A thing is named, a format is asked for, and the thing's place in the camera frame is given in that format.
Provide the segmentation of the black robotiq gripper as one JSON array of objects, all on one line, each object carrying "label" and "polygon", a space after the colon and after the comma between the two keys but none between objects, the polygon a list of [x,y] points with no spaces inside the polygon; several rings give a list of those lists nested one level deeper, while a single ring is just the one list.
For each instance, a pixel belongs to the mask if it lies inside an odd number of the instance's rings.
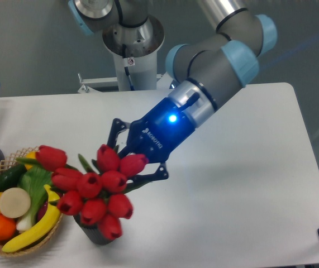
[{"label": "black robotiq gripper", "polygon": [[175,150],[195,130],[195,125],[185,110],[197,102],[190,97],[184,105],[178,107],[166,97],[141,119],[128,123],[119,118],[112,120],[107,146],[114,148],[120,133],[129,129],[126,146],[120,151],[123,158],[130,153],[144,154],[149,163],[160,163],[151,174],[130,177],[128,186],[140,186],[169,178],[166,161]]}]

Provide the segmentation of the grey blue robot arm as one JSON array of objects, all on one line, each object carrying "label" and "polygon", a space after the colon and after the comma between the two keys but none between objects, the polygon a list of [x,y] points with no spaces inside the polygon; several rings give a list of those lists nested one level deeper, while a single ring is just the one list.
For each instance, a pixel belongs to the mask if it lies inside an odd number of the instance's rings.
[{"label": "grey blue robot arm", "polygon": [[[121,91],[155,89],[156,53],[164,41],[161,23],[148,13],[146,1],[69,1],[78,26],[87,34],[101,32],[115,63]],[[215,34],[195,45],[173,47],[166,72],[177,86],[143,118],[112,122],[107,145],[127,131],[122,159],[144,154],[156,172],[130,174],[130,186],[168,177],[165,163],[200,125],[245,87],[259,71],[258,57],[271,50],[277,29],[271,18],[252,15],[241,1],[200,1]]]}]

